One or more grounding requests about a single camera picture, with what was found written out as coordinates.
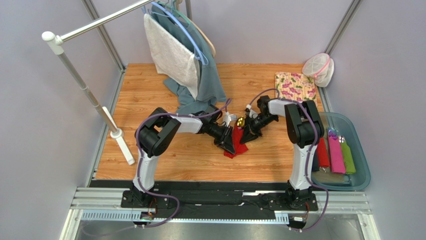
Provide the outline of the red paper napkin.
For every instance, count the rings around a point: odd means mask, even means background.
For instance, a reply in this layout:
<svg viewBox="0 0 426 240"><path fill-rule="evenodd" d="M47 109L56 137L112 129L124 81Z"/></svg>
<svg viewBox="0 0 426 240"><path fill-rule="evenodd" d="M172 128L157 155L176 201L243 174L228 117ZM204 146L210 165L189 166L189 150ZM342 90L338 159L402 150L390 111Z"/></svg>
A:
<svg viewBox="0 0 426 240"><path fill-rule="evenodd" d="M225 157L233 159L234 157L244 154L249 150L245 143L240 143L240 140L243 136L243 132L244 130L241 127L237 126L236 124L234 125L234 129L232 132L232 142L235 149L235 153L230 153L225 150L223 153Z"/></svg>

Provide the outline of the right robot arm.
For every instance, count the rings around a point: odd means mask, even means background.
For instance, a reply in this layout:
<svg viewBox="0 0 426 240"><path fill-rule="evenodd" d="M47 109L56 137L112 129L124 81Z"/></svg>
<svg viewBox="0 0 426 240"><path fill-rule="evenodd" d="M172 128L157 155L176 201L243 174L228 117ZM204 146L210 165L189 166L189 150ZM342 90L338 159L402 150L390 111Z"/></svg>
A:
<svg viewBox="0 0 426 240"><path fill-rule="evenodd" d="M287 135L293 144L293 166L283 201L289 209L299 209L313 200L312 165L324 126L313 100L270 98L260 96L257 100L260 112L254 114L246 108L241 144L262 136L262 128L280 117L285 118Z"/></svg>

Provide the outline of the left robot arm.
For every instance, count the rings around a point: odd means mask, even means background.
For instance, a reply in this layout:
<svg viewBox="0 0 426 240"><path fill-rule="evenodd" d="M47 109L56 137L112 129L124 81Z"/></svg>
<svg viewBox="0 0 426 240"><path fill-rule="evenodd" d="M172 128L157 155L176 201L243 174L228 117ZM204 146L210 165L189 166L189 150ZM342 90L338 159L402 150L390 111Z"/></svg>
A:
<svg viewBox="0 0 426 240"><path fill-rule="evenodd" d="M123 192L121 207L147 208L157 200L157 194L152 189L158 162L178 133L207 134L213 137L213 143L218 148L230 154L236 153L233 127L217 122L222 114L222 110L214 105L189 115L156 108L135 132L139 160L132 186Z"/></svg>

